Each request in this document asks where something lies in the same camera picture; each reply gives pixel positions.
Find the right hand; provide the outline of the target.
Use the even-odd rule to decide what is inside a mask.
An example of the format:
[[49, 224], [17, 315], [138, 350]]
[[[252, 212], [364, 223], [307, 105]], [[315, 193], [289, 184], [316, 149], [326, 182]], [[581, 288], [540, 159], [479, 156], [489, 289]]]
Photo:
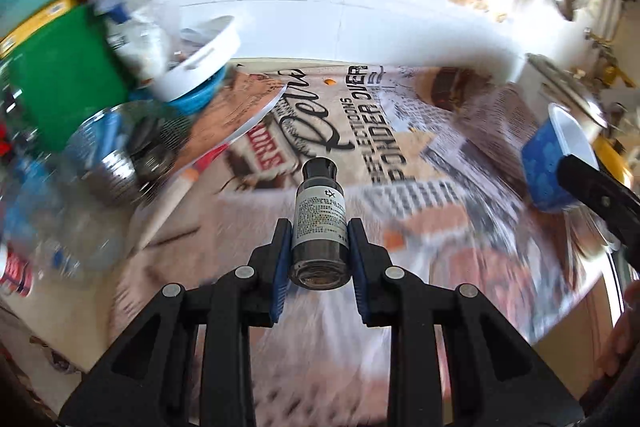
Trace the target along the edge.
[[596, 377], [614, 376], [623, 358], [639, 342], [639, 282], [632, 282], [624, 292], [625, 311], [617, 320], [608, 339], [605, 341], [600, 357], [596, 362]]

